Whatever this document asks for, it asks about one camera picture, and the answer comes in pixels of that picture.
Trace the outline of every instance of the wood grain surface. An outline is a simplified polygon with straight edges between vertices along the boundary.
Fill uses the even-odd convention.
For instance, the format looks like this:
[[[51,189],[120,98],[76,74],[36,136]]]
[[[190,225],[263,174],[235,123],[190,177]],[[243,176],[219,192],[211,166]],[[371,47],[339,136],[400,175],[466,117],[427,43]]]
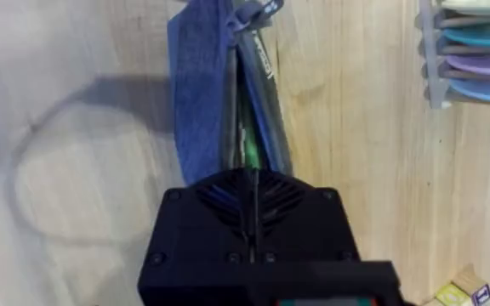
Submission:
[[[169,187],[174,0],[0,0],[0,306],[140,305]],[[490,283],[490,105],[430,110],[415,1],[293,0],[265,31],[296,174],[409,300]]]

